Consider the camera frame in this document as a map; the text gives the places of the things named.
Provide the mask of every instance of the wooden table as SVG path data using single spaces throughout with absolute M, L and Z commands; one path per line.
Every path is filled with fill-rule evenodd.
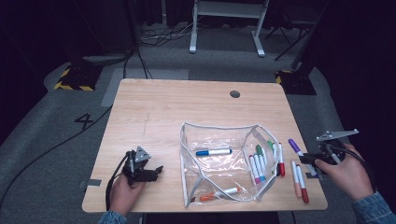
M 233 98 L 231 91 L 238 91 Z M 239 127 L 260 124 L 282 144 L 286 175 L 277 177 L 261 202 L 184 207 L 180 171 L 179 132 L 183 122 Z M 163 165 L 156 182 L 147 183 L 135 212 L 221 212 L 322 210 L 327 201 L 317 179 L 306 179 L 310 202 L 294 193 L 290 161 L 299 161 L 288 144 L 292 138 L 302 151 L 303 139 L 282 87 L 273 83 L 124 79 L 113 105 L 91 179 L 82 204 L 86 212 L 105 212 L 108 179 L 128 150 L 141 146 L 151 159 L 146 169 Z

